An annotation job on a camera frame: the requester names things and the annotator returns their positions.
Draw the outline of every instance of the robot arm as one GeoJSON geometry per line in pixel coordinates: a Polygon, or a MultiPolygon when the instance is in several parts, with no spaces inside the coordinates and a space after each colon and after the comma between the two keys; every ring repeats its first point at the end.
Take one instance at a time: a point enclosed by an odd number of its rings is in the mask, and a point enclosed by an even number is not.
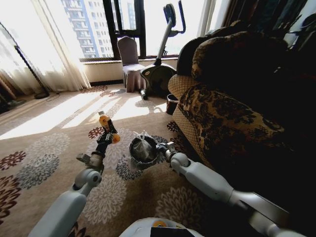
{"type": "Polygon", "coordinates": [[[166,144],[164,152],[170,166],[213,200],[239,206],[251,211],[250,225],[258,232],[272,237],[302,236],[291,230],[286,230],[289,213],[256,193],[246,193],[234,190],[226,179],[205,165],[190,160],[185,154],[175,151],[173,142],[166,144]]]}
{"type": "Polygon", "coordinates": [[[70,189],[60,195],[29,233],[29,237],[66,237],[77,221],[92,188],[99,185],[104,169],[103,158],[113,134],[107,133],[98,139],[98,146],[91,157],[79,154],[77,159],[86,164],[75,178],[70,189]]]}

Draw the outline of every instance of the trash bin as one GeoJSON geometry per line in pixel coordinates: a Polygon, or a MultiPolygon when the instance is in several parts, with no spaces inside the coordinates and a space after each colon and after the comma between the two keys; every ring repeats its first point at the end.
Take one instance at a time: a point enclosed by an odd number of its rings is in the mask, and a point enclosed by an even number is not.
{"type": "Polygon", "coordinates": [[[172,115],[177,107],[178,99],[173,94],[167,95],[167,114],[172,115]]]}
{"type": "Polygon", "coordinates": [[[158,144],[158,142],[152,138],[152,137],[149,137],[149,136],[145,136],[145,140],[152,146],[152,149],[153,149],[153,157],[155,157],[152,161],[150,162],[142,162],[139,160],[139,158],[137,157],[137,154],[134,153],[134,150],[133,150],[133,147],[138,143],[140,142],[139,138],[134,138],[132,140],[132,142],[130,143],[129,145],[129,153],[131,155],[131,163],[133,164],[134,168],[137,168],[137,169],[147,169],[149,168],[150,166],[153,166],[154,164],[157,163],[157,159],[159,158],[160,156],[160,153],[158,150],[156,150],[156,145],[158,144]]]}

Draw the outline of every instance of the handle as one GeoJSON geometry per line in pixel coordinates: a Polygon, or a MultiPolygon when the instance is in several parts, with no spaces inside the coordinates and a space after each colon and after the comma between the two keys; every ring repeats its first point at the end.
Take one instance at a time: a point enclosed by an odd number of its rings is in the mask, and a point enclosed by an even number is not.
{"type": "Polygon", "coordinates": [[[179,31],[179,33],[184,33],[186,31],[186,21],[184,19],[184,14],[183,14],[183,8],[182,8],[182,3],[181,1],[178,2],[179,4],[179,9],[180,9],[180,15],[181,15],[181,21],[182,21],[182,27],[183,27],[183,30],[182,31],[179,31]]]}

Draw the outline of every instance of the chair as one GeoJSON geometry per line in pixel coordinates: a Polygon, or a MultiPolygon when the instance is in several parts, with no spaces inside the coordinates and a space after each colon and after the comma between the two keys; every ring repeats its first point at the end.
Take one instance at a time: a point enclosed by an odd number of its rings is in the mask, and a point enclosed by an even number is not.
{"type": "Polygon", "coordinates": [[[144,66],[138,63],[136,41],[130,37],[123,37],[118,41],[118,49],[123,63],[126,92],[145,89],[146,81],[140,75],[144,66]]]}

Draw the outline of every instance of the wall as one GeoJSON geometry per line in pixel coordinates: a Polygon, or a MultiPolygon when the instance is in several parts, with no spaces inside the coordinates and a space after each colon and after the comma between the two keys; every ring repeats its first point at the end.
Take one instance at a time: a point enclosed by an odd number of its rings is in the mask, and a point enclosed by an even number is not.
{"type": "MultiPolygon", "coordinates": [[[[140,64],[147,66],[154,63],[155,60],[140,61],[140,64]]],[[[177,68],[178,59],[163,59],[162,62],[169,64],[174,69],[177,68]]],[[[84,63],[83,69],[90,82],[109,81],[123,79],[122,63],[84,63]]]]}

